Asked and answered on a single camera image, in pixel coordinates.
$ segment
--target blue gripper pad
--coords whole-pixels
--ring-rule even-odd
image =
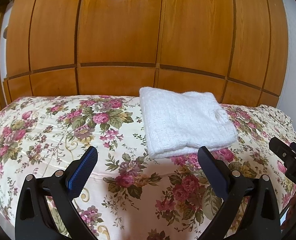
[[[90,146],[87,149],[87,151],[83,154],[81,159],[78,160],[79,166],[76,168],[76,171],[73,173],[73,175],[66,183],[69,199],[72,200],[80,196],[80,193],[84,188],[97,161],[97,149],[95,147]]]

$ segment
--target white folded towel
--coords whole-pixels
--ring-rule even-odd
[[[237,131],[212,93],[143,87],[140,105],[151,157],[196,153],[201,146],[220,150],[236,141]]]

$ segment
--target bed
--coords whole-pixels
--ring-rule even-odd
[[[281,211],[296,191],[286,168],[268,148],[276,136],[296,142],[291,120],[266,105],[222,104],[238,131],[231,147],[214,151],[230,169],[258,178],[268,174]],[[0,214],[12,226],[25,177],[52,175],[94,146],[98,163],[74,205],[99,240],[196,239],[218,211],[196,154],[153,159],[146,150],[138,97],[19,98],[0,112]],[[54,221],[67,230],[48,198]],[[244,199],[229,231],[245,210]]]

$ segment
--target pink rose pattern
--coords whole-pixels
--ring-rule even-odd
[[[22,98],[14,101],[0,112],[0,185],[8,179],[11,181],[11,178],[7,177],[7,171],[14,166],[19,167],[15,173],[21,173],[33,165],[35,174],[40,163],[46,161],[47,157],[54,156],[58,165],[61,165],[61,161],[65,158],[62,150],[65,143],[69,149],[72,149],[69,143],[83,145],[82,147],[86,148],[94,145],[94,141],[97,140],[101,144],[95,143],[95,145],[101,147],[99,152],[107,158],[105,162],[107,172],[112,172],[114,175],[104,178],[108,194],[102,205],[97,203],[95,208],[91,205],[94,198],[91,198],[89,208],[83,211],[80,209],[79,212],[96,236],[99,231],[95,225],[102,223],[101,213],[98,210],[100,206],[103,211],[107,208],[113,211],[113,214],[116,213],[114,226],[123,229],[121,210],[140,209],[140,199],[143,199],[143,194],[150,194],[155,186],[159,186],[155,188],[163,192],[161,198],[154,200],[152,204],[152,207],[155,205],[156,217],[167,221],[168,228],[172,227],[174,234],[187,230],[194,231],[196,236],[200,235],[202,231],[197,232],[197,230],[201,229],[199,225],[203,223],[204,217],[212,219],[222,201],[215,197],[200,170],[197,154],[169,158],[168,161],[172,163],[175,171],[168,176],[159,176],[154,172],[157,169],[153,168],[154,165],[157,168],[159,160],[153,160],[144,150],[146,146],[144,134],[133,135],[141,145],[137,146],[137,149],[124,143],[124,137],[132,135],[124,134],[125,129],[121,127],[130,128],[130,125],[125,123],[133,122],[131,110],[134,110],[134,106],[138,106],[138,103],[131,105],[128,101],[129,99],[111,96],[87,96],[81,99],[49,97],[38,100]],[[278,136],[287,144],[296,142],[296,133],[293,131],[291,120],[279,110],[267,106],[254,108],[223,105],[223,107],[238,130],[238,142],[229,148],[212,152],[213,156],[223,160],[230,169],[240,170],[245,176],[259,177],[264,173],[269,174],[279,199],[279,207],[282,208],[293,196],[296,185],[284,176],[286,168],[276,158],[271,157],[267,143],[273,136]],[[57,122],[55,128],[49,125],[47,118]],[[60,138],[63,136],[62,141],[59,139],[54,144],[52,140],[54,135]],[[124,154],[118,155],[117,151],[114,153],[119,148]],[[11,221],[14,219],[12,210],[15,208],[11,200],[20,191],[20,188],[13,184],[14,182],[11,182],[9,185],[9,194],[0,194],[0,211]],[[209,208],[204,208],[204,205],[210,203],[209,198],[212,199],[213,213],[209,213]],[[232,227],[233,231],[237,228],[243,212],[244,208],[240,207]],[[160,231],[152,230],[149,239],[167,238],[168,233],[158,232]]]

